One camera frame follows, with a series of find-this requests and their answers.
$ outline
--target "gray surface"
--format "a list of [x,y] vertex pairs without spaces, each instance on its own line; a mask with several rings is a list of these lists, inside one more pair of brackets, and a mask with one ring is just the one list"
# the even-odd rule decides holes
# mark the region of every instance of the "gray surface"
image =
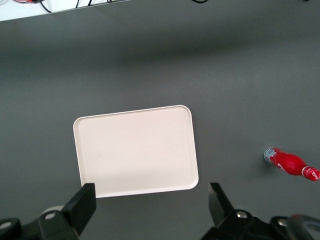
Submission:
[[264,221],[319,217],[319,183],[263,160],[276,146],[320,167],[319,8],[132,0],[0,22],[0,219],[25,224],[80,188],[78,117],[177,104],[192,112],[198,185],[98,199],[83,240],[199,239],[209,182]]

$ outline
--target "plastic bottle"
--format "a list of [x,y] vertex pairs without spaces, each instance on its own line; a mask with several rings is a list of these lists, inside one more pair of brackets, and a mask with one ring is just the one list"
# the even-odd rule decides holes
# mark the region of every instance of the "plastic bottle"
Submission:
[[311,181],[317,181],[320,178],[319,170],[308,166],[297,155],[275,147],[269,147],[265,150],[264,160],[290,175],[303,176]]

